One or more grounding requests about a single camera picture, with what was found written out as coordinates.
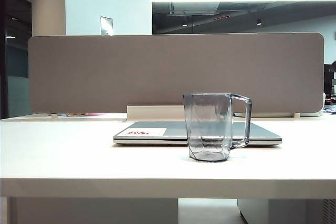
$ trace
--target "laptop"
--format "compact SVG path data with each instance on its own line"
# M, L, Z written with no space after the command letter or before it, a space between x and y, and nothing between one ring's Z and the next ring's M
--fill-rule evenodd
M245 122L234 122L233 140L243 139ZM185 121L143 121L136 122L113 137L116 144L127 145L186 145ZM251 123L251 145L277 145L282 143L281 136Z

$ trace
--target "white desk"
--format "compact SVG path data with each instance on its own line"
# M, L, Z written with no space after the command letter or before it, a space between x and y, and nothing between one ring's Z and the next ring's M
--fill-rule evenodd
M197 162L187 147L125 147L131 122L1 121L1 195L67 198L336 198L336 116L253 119L281 135Z

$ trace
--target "transparent gray mug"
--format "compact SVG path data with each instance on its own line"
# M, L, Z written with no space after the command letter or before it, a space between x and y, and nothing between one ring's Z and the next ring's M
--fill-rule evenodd
M252 102L230 93L184 94L184 112L190 157L199 161L225 161L230 150L249 142ZM246 102L245 136L232 139L232 99Z

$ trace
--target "desk divider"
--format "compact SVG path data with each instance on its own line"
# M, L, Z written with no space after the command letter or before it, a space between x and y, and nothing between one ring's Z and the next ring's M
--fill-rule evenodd
M35 113L120 113L225 92L250 97L253 113L317 112L323 46L317 33L33 37L30 102Z

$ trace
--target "wall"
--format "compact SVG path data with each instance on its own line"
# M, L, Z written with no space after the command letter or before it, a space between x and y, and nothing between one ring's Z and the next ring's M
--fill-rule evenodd
M256 26L245 33L316 31L324 37L324 63L331 64L336 60L336 15L307 19L299 22L285 23L276 26Z
M31 0L33 36L65 35L65 0Z
M116 35L152 34L151 0L66 0L66 34L99 35L100 16Z

